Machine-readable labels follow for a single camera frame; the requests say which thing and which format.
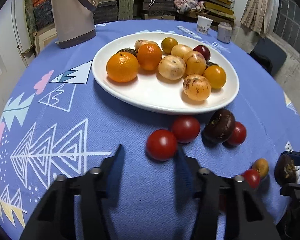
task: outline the plate rim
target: plate rim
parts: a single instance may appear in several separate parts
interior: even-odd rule
[[[191,40],[197,41],[199,43],[202,43],[203,45],[208,46],[209,49],[212,49],[212,50],[216,51],[219,55],[221,55],[230,64],[230,66],[232,67],[232,69],[235,73],[238,86],[237,86],[237,89],[236,89],[234,95],[231,98],[229,98],[226,102],[224,102],[224,103],[222,103],[218,106],[211,106],[211,107],[206,107],[206,108],[190,108],[190,109],[188,109],[188,108],[169,108],[169,107],[155,106],[155,105],[152,105],[152,104],[144,104],[143,102],[141,102],[139,100],[134,100],[134,99],[132,99],[130,97],[127,97],[123,94],[120,94],[119,92],[117,92],[117,91],[111,89],[110,87],[108,87],[107,85],[105,85],[104,82],[95,73],[95,68],[94,68],[94,63],[96,61],[96,57],[100,53],[101,49],[103,49],[103,47],[105,47],[105,46],[107,46],[107,45],[109,45],[109,44],[111,44],[111,43],[113,43],[113,42],[115,42],[119,39],[123,39],[123,38],[128,37],[128,36],[137,36],[137,35],[140,35],[142,33],[133,33],[133,34],[129,34],[129,35],[119,37],[119,38],[107,43],[106,45],[104,45],[103,47],[101,47],[97,51],[97,53],[93,57],[93,60],[92,60],[92,63],[91,63],[91,68],[92,68],[93,77],[94,77],[95,81],[99,84],[99,86],[103,90],[105,90],[107,93],[109,93],[110,95],[114,96],[115,98],[117,98],[117,99],[119,99],[119,100],[121,100],[125,103],[128,103],[130,105],[136,106],[136,107],[141,108],[141,109],[149,110],[149,111],[156,112],[156,113],[165,113],[165,114],[204,114],[204,113],[209,113],[209,112],[216,111],[218,109],[224,108],[225,106],[229,105],[236,98],[236,96],[239,93],[239,88],[240,88],[239,77],[238,77],[238,74],[237,74],[236,70],[234,69],[233,65],[230,63],[230,61],[224,55],[222,55],[219,51],[217,51],[212,46],[210,46],[208,44],[205,44],[201,41],[195,40],[193,38],[184,36],[184,35],[180,35],[180,34],[177,34],[177,33],[165,33],[165,32],[156,32],[156,33],[164,33],[164,34],[170,34],[170,35],[173,35],[173,36],[186,37],[188,39],[191,39]]]

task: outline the plate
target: plate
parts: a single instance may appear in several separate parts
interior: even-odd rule
[[[102,47],[92,61],[92,73],[97,83],[109,94],[133,106],[165,114],[201,114],[227,106],[237,96],[239,78],[231,63],[217,50],[209,47],[211,62],[226,72],[226,84],[220,90],[212,90],[205,101],[192,101],[183,92],[183,78],[169,81],[159,73],[147,73],[140,69],[138,77],[128,83],[117,83],[107,76],[106,64],[120,49],[132,48],[137,40],[155,41],[159,45],[164,38],[175,38],[179,44],[194,48],[203,43],[172,33],[135,33],[118,38]]]

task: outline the round table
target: round table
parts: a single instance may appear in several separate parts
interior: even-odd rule
[[[173,160],[153,162],[144,150],[149,134],[167,129],[175,116],[114,98],[91,73],[91,61],[100,48],[137,32],[185,35],[212,44],[232,63],[240,90],[227,109],[246,126],[245,142],[231,149],[222,144],[206,147],[198,136],[184,151],[201,167],[225,177],[266,158],[270,183],[261,184],[257,194],[274,222],[279,222],[289,198],[280,196],[274,167],[285,148],[299,151],[300,116],[274,79],[233,43],[221,45],[215,31],[197,33],[194,23],[120,21],[96,25],[96,31],[95,38],[72,48],[49,44],[25,71],[5,106],[0,120],[0,224],[11,239],[19,239],[57,174],[82,175],[113,155],[119,144],[125,148],[125,160],[118,201],[103,206],[111,239],[190,238],[198,202],[182,186],[175,187]],[[202,128],[207,116],[197,116]],[[224,229],[225,217],[220,215],[217,239],[223,239]]]

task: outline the blue tablecloth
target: blue tablecloth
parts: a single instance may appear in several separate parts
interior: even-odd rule
[[[288,198],[280,196],[274,167],[286,146],[300,149],[300,116],[274,79],[233,43],[217,41],[213,30],[196,33],[193,23],[134,20],[101,24],[97,36],[69,49],[48,45],[33,60],[11,94],[0,120],[0,224],[19,239],[36,204],[57,174],[84,174],[114,154],[126,155],[116,206],[104,205],[111,239],[189,239],[197,201],[175,188],[173,160],[155,163],[145,156],[145,141],[174,116],[148,112],[105,92],[94,80],[91,60],[104,45],[136,32],[171,32],[212,44],[234,66],[240,80],[227,107],[248,132],[235,148],[205,147],[201,137],[184,147],[202,167],[232,177],[258,158],[270,165],[270,183],[258,195],[278,222]],[[207,115],[199,115],[204,127]],[[218,239],[225,217],[219,217]]]

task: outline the paper cup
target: paper cup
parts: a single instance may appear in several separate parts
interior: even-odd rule
[[[212,22],[211,19],[198,15],[197,32],[207,34]]]

